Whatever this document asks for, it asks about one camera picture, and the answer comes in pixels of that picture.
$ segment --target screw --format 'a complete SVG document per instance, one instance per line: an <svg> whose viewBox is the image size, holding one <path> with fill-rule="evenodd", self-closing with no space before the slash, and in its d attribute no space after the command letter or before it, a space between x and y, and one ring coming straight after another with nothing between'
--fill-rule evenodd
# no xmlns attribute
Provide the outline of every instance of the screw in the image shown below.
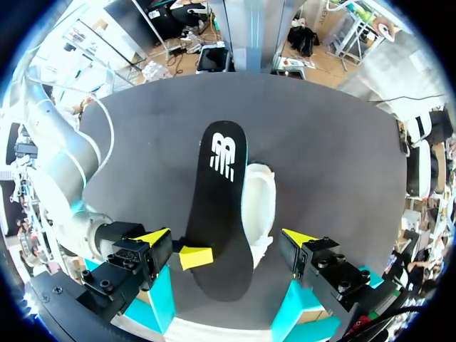
<svg viewBox="0 0 456 342"><path fill-rule="evenodd" d="M319 269L324 269L327 266L328 266L328 262L326 260L321 260L321 261L318 262L318 268Z"/></svg>
<svg viewBox="0 0 456 342"><path fill-rule="evenodd" d="M337 291L341 294L347 291L350 288L350 283L348 281L342 281L339 286L337 286Z"/></svg>
<svg viewBox="0 0 456 342"><path fill-rule="evenodd" d="M81 272L81 276L83 277L84 280L89 280L92 278L92 272L90 272L88 269L84 269Z"/></svg>
<svg viewBox="0 0 456 342"><path fill-rule="evenodd" d="M336 260L337 260L338 262L344 262L344 261L345 261L345 255L343 255L343 254L337 254L337 255L336 255Z"/></svg>
<svg viewBox="0 0 456 342"><path fill-rule="evenodd" d="M364 269L363 271L361 271L361 276L363 276L364 278L370 278L371 276L371 273L367 270L367 269Z"/></svg>
<svg viewBox="0 0 456 342"><path fill-rule="evenodd" d="M52 289L52 292L55 294L61 294L63 292L63 289L59 286L56 286Z"/></svg>
<svg viewBox="0 0 456 342"><path fill-rule="evenodd" d="M100 287L105 292L110 292L113 289L113 285L109 280L102 280L100 281Z"/></svg>
<svg viewBox="0 0 456 342"><path fill-rule="evenodd" d="M131 260L124 260L123 266L125 266L128 269L132 269L135 266L135 263Z"/></svg>

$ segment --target new balance logo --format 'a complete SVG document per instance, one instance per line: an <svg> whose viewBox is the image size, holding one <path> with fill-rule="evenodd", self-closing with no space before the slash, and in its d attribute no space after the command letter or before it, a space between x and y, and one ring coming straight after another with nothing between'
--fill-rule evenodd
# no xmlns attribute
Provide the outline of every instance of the new balance logo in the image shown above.
<svg viewBox="0 0 456 342"><path fill-rule="evenodd" d="M234 170L230 165L234 164L236 154L234 140L230 137L225 138L220 133L215 133L212 136L212 152L215 153L215 156L211 156L209 166L233 182Z"/></svg>

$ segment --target person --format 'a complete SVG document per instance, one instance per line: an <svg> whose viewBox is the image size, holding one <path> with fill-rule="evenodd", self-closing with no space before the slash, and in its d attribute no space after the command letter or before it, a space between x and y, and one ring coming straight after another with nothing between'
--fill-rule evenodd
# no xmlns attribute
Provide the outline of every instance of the person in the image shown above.
<svg viewBox="0 0 456 342"><path fill-rule="evenodd" d="M30 277L33 277L33 267L29 265L29 263L26 260L26 257L24 256L24 251L19 251L19 256L21 258L22 264L24 264L27 273Z"/></svg>
<svg viewBox="0 0 456 342"><path fill-rule="evenodd" d="M63 105L56 105L56 99L53 96L53 87L50 85L43 85L44 92L49 97L51 102L56 106L59 113L63 116L63 118L75 129L79 129L79 122L81 121L82 114L84 111L84 107L86 107L89 103L93 101L92 98L87 97L81 101L81 103L74 105L73 107L69 108Z"/></svg>
<svg viewBox="0 0 456 342"><path fill-rule="evenodd" d="M19 227L18 235L27 233L29 231L29 224L25 219L17 219L16 224Z"/></svg>

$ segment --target bag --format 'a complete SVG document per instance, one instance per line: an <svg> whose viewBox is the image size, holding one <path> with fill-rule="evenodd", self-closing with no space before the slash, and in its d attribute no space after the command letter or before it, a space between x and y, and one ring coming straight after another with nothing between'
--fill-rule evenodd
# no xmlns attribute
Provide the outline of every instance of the bag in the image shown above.
<svg viewBox="0 0 456 342"><path fill-rule="evenodd" d="M288 41L291 47L297 50L302 56L310 57L314 53L314 45L320 45L318 36L308 27L292 27L288 33Z"/></svg>

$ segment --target yellow block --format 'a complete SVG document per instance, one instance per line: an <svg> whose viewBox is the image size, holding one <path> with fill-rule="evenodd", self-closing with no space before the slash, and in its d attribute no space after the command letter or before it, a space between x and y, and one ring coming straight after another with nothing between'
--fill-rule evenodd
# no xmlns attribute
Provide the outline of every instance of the yellow block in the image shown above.
<svg viewBox="0 0 456 342"><path fill-rule="evenodd" d="M163 229L157 230L156 232L142 235L141 237L136 237L132 240L143 240L144 242L149 242L149 245L152 247L152 245L155 242L157 242L160 237L165 235L165 233L168 232L169 230L170 230L169 228L163 228Z"/></svg>
<svg viewBox="0 0 456 342"><path fill-rule="evenodd" d="M304 242L308 242L310 240L319 240L315 237L310 237L309 235L293 232L289 229L283 229L282 231L285 232L289 237L291 237L291 239L293 239L293 241L295 241L299 247L302 247L302 244Z"/></svg>
<svg viewBox="0 0 456 342"><path fill-rule="evenodd" d="M179 252L179 258L184 271L186 269L191 269L192 267L207 265L214 262L212 249L209 247L195 248L183 246Z"/></svg>

